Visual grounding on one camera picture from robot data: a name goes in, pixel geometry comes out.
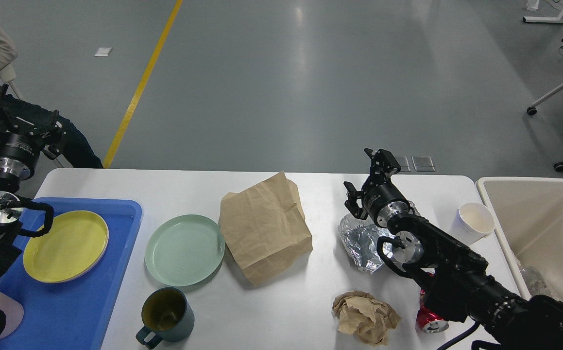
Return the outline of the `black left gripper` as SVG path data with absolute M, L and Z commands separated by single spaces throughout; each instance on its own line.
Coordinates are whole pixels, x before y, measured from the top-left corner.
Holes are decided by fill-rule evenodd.
M 57 109 L 52 112 L 53 126 L 51 119 L 42 122 L 10 118 L 8 88 L 8 84 L 0 86 L 0 173 L 31 178 L 41 152 L 50 160 L 64 152 L 64 127 Z

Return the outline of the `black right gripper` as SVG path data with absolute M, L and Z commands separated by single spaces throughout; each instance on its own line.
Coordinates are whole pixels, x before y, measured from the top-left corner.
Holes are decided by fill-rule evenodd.
M 366 182 L 384 182 L 358 191 L 353 183 L 345 181 L 345 206 L 350 214 L 362 221 L 370 218 L 379 228 L 387 228 L 388 222 L 402 213 L 410 213 L 410 204 L 390 180 L 401 171 L 396 157 L 386 149 L 364 149 L 371 160 Z

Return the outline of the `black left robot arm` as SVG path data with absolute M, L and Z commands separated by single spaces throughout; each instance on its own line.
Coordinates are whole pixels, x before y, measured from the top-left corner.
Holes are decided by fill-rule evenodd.
M 40 154 L 52 160 L 62 154 L 67 135 L 58 110 L 8 97 L 8 87 L 0 87 L 0 278 L 21 254 L 16 237 L 37 238 L 52 228 L 54 208 L 17 191 L 34 176 Z

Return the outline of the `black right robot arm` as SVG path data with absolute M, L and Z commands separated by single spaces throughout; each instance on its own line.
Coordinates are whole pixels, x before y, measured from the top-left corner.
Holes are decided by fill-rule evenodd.
M 478 327 L 495 341 L 475 340 L 473 350 L 563 350 L 563 302 L 545 295 L 525 300 L 487 275 L 481 255 L 417 215 L 392 182 L 401 170 L 394 155 L 385 149 L 365 148 L 365 153 L 372 162 L 369 175 L 359 190 L 344 183 L 346 208 L 353 217 L 388 229 L 390 235 L 376 241 L 377 255 L 419 285 L 429 310 L 446 321 L 470 317 L 475 322 L 443 350 Z

